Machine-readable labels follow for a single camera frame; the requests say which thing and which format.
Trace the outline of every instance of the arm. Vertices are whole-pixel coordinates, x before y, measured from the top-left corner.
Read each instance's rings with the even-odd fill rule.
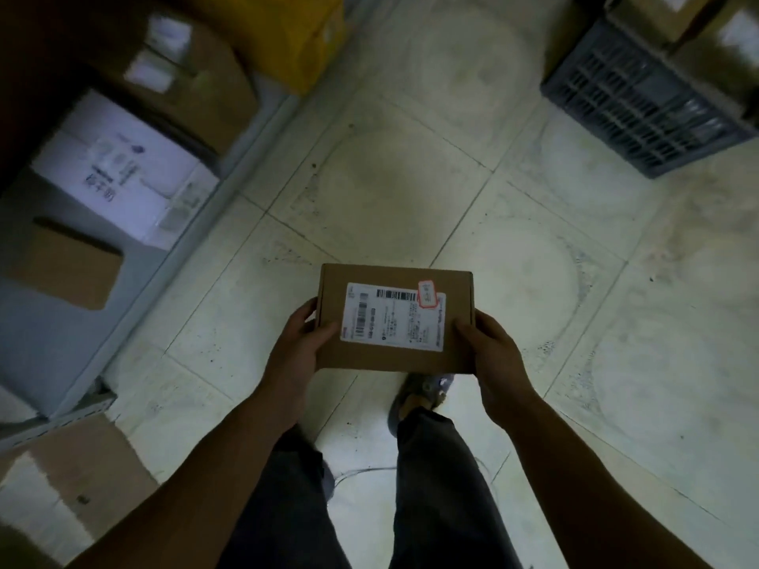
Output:
[[[316,299],[290,316],[261,383],[190,453],[177,472],[71,569],[213,569],[280,435],[300,417],[317,350],[337,326],[314,331]]]
[[[456,323],[473,347],[488,416],[514,443],[570,567],[707,565],[614,480],[601,460],[533,389],[519,348],[478,311]]]

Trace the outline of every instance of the hand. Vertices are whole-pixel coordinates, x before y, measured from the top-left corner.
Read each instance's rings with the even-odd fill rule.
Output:
[[[306,388],[317,368],[317,351],[337,333],[338,324],[315,329],[306,322],[317,308],[317,298],[308,300],[290,315],[266,362],[256,393],[270,397],[272,409],[281,418],[282,432],[303,415]]]
[[[498,322],[477,310],[476,327],[456,319],[454,326],[474,350],[475,375],[488,417],[508,430],[519,411],[540,401],[527,377],[517,344]]]

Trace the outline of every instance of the fingers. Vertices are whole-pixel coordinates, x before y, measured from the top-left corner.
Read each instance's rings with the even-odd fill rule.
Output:
[[[488,337],[492,337],[496,341],[500,341],[502,344],[507,344],[512,341],[511,337],[506,333],[506,330],[501,327],[501,324],[486,313],[479,311],[479,309],[476,310],[474,320],[478,329]]]
[[[303,338],[304,342],[309,349],[316,353],[322,345],[326,344],[332,336],[337,333],[339,328],[340,324],[337,322],[330,322],[324,327],[316,328],[310,334],[306,335]]]
[[[479,329],[468,323],[463,323],[459,319],[453,320],[453,325],[461,336],[472,346],[474,353],[481,351],[488,342],[488,336],[483,334]]]
[[[311,315],[316,310],[317,310],[317,298],[312,297],[306,303],[304,303],[299,308],[297,308],[292,313],[292,315],[290,315],[289,319],[287,320],[287,323],[285,324],[285,329],[282,330],[282,333],[294,334],[294,333],[299,332],[302,329],[303,324],[306,323],[308,316]]]

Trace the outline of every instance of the gray pants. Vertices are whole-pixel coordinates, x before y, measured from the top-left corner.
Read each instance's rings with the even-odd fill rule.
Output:
[[[296,435],[277,442],[219,569],[349,569],[327,514],[322,455]],[[398,428],[391,569],[519,569],[487,482],[453,422],[418,408]]]

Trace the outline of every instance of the gray plastic crate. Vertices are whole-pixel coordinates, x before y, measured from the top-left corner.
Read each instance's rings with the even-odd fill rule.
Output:
[[[540,90],[646,177],[756,133],[605,19],[593,24]]]

